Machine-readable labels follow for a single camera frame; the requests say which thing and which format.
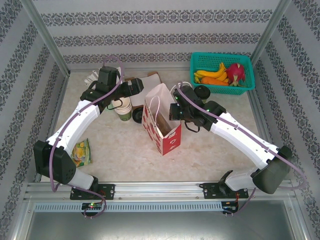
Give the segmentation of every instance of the patterned wallpaper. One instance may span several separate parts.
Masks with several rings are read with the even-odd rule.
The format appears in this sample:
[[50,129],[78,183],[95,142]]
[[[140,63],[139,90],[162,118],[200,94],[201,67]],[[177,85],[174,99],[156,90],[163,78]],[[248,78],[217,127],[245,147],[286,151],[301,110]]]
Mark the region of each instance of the patterned wallpaper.
[[0,3],[0,239],[36,174],[33,145],[51,128],[65,76],[18,0]]
[[319,17],[316,0],[292,1],[254,68],[272,140],[292,149],[292,162],[307,176],[297,196],[312,239],[320,239]]
[[279,0],[35,0],[71,70],[188,67],[192,52],[250,56]]

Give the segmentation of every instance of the teal basket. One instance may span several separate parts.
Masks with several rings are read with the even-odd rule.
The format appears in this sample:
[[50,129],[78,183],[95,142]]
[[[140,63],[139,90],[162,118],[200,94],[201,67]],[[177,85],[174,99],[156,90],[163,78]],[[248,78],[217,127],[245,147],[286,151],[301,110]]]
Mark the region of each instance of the teal basket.
[[[230,67],[231,64],[242,64],[244,66],[245,81],[240,80],[239,84],[245,86],[219,86],[209,84],[195,83],[194,73],[198,70],[216,72],[219,70],[220,63],[224,63],[225,67]],[[191,55],[190,61],[190,82],[193,87],[200,85],[206,86],[214,94],[232,94],[241,95],[248,90],[255,88],[255,76],[250,58],[244,55],[209,53],[209,52],[194,52]]]

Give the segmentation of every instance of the red paper bag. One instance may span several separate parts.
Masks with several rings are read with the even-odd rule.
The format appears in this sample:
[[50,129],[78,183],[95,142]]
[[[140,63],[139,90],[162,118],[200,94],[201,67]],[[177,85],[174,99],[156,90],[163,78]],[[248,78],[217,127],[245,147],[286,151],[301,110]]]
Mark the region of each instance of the red paper bag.
[[142,125],[162,155],[181,143],[181,121],[169,120],[170,104],[174,103],[164,83],[153,88],[144,99]]

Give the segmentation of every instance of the paper cup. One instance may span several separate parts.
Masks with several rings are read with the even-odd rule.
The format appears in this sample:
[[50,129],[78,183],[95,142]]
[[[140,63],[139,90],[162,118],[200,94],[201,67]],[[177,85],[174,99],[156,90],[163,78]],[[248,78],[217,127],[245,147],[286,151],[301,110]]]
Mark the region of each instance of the paper cup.
[[129,108],[125,109],[125,110],[118,110],[117,108],[114,110],[119,118],[122,120],[122,121],[128,121],[131,117],[132,117],[132,113],[131,113],[131,105]]
[[111,103],[113,105],[114,108],[120,110],[120,109],[126,109],[128,106],[131,105],[131,102],[130,102],[130,98],[129,97],[120,97],[121,101],[122,101],[122,105],[121,105],[121,101],[120,100],[117,100],[117,101],[114,101],[112,100]]

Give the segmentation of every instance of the white bag handle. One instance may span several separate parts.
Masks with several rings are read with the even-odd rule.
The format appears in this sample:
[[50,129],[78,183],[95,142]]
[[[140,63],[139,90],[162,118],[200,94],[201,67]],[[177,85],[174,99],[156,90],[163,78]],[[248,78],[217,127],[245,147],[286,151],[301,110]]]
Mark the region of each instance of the white bag handle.
[[154,100],[154,98],[158,98],[158,109],[156,110],[155,117],[154,117],[155,125],[157,126],[157,116],[158,116],[158,112],[159,112],[159,109],[160,109],[160,97],[159,96],[154,96],[153,98],[151,98],[151,101],[150,101],[150,104],[149,104],[149,109],[151,111],[151,103]]

